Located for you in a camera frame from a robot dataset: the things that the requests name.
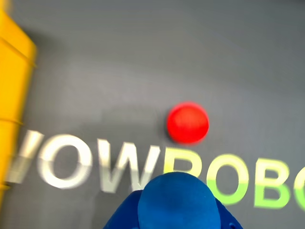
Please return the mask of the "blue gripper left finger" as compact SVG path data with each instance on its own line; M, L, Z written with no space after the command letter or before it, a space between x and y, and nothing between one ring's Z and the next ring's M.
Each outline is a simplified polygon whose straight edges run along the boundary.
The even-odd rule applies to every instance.
M142 190L132 192L116 209L103 229L139 229L138 204Z

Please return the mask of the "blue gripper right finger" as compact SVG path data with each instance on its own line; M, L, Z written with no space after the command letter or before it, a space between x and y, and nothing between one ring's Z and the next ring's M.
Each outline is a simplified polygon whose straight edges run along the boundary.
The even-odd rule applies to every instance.
M238 220L218 199L216 199L216 204L220 215L221 229L243 229Z

